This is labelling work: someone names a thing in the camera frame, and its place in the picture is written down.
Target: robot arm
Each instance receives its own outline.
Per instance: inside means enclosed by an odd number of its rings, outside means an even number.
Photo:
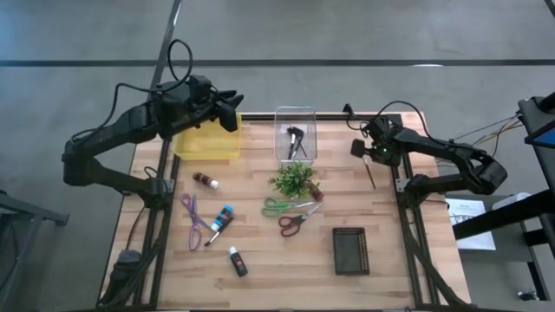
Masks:
[[[405,204],[421,204],[432,192],[469,190],[476,194],[492,194],[505,181],[505,168],[486,151],[468,144],[437,140],[421,136],[415,130],[390,123],[387,119],[374,118],[362,128],[372,138],[372,147],[366,148],[363,140],[353,140],[351,154],[365,154],[379,164],[399,166],[404,153],[423,153],[453,162],[459,173],[437,178],[416,174],[404,186]]]
[[[152,93],[147,102],[127,110],[114,124],[66,142],[62,156],[64,182],[76,186],[105,185],[118,192],[137,193],[147,208],[162,205],[168,192],[164,179],[138,179],[105,168],[95,156],[126,143],[149,141],[157,134],[167,140],[190,127],[200,127],[207,120],[219,119],[225,130],[237,130],[235,108],[243,95],[236,91],[214,92],[212,83],[204,76],[191,75],[187,83],[172,88],[177,83],[160,85],[162,91]]]

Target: clear plastic container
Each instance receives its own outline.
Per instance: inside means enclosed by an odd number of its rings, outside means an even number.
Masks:
[[[241,114],[237,114],[238,129],[227,132],[214,122],[204,122],[200,128],[190,128],[173,138],[173,152],[183,160],[228,160],[239,157],[241,147]]]
[[[274,153],[281,165],[287,166],[294,161],[300,161],[311,166],[317,158],[314,108],[278,107],[274,127]],[[295,140],[292,142],[292,134],[295,133]]]

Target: paint bottle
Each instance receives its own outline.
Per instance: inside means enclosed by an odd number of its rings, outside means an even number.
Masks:
[[[214,220],[214,223],[210,226],[214,231],[218,231],[220,226],[224,225],[225,221],[232,215],[233,207],[230,205],[225,205],[224,209],[219,212],[218,216]]]
[[[318,187],[317,187],[316,185],[314,185],[314,183],[308,181],[308,182],[306,182],[306,186],[308,186],[310,195],[312,195],[312,197],[313,197],[316,201],[322,201],[322,199],[323,199],[323,193],[322,193],[322,191],[320,191],[320,190],[318,189]]]
[[[193,179],[197,182],[202,183],[203,185],[210,186],[214,190],[218,188],[218,184],[219,184],[218,181],[200,172],[195,172],[193,175]]]
[[[241,255],[239,255],[239,252],[235,247],[230,247],[229,258],[232,260],[233,266],[235,267],[235,270],[237,271],[237,275],[239,275],[239,277],[245,276],[249,272],[246,269]]]

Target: butcher block tabletop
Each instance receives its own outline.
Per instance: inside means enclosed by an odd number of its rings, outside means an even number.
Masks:
[[[403,126],[424,134],[416,113],[400,113]],[[389,167],[369,161],[374,190],[361,159],[350,155],[360,132],[344,120],[317,122],[317,171],[315,182],[325,194],[323,206],[292,237],[282,237],[276,218],[261,214],[264,197],[279,197],[268,179],[279,167],[274,156],[273,121],[243,121],[240,156],[235,160],[180,162],[175,184],[173,212],[167,240],[158,309],[402,309],[414,307],[407,258],[402,239],[394,184]],[[136,147],[131,174],[146,178],[145,166],[156,168],[162,140]],[[173,154],[168,154],[169,175]],[[434,158],[411,153],[414,173],[438,175]],[[193,180],[202,172],[219,182],[213,190]],[[202,229],[202,243],[189,250],[192,221],[180,202],[183,193],[196,194],[200,217],[211,224],[224,205],[234,208],[234,220],[209,246],[212,232]],[[443,200],[432,195],[430,199]],[[143,207],[136,195],[126,197],[114,235],[103,289],[137,214]],[[287,213],[295,217],[306,208]],[[421,206],[432,263],[447,284],[470,302],[457,244],[445,204]],[[144,211],[136,227],[131,249],[140,251],[147,224]],[[332,229],[363,227],[368,246],[370,274],[337,276]],[[238,277],[228,250],[234,246],[248,269]],[[153,265],[147,272],[144,297],[150,294]],[[429,302],[425,276],[419,265],[424,302]]]

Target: scissors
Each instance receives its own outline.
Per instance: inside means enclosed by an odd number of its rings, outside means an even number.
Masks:
[[[275,198],[264,198],[264,208],[262,208],[262,215],[265,217],[275,218],[286,213],[289,209],[295,209],[312,205],[314,202],[293,204],[284,201],[277,201]]]
[[[210,229],[210,226],[206,224],[206,222],[202,221],[197,213],[197,195],[193,195],[192,197],[189,194],[183,194],[180,197],[181,204],[183,204],[187,211],[189,211],[189,216],[191,216],[191,220],[193,221],[193,226],[191,227],[191,231],[189,231],[189,250],[197,250],[200,245],[200,240],[202,239],[202,234],[200,234],[200,227],[199,224],[202,224],[207,229]]]
[[[279,226],[282,227],[281,236],[283,237],[292,237],[293,235],[297,234],[301,230],[301,224],[306,221],[306,219],[310,218],[310,216],[316,212],[323,203],[320,203],[314,208],[311,208],[309,211],[305,212],[300,216],[296,216],[294,218],[291,217],[281,217],[278,221]]]

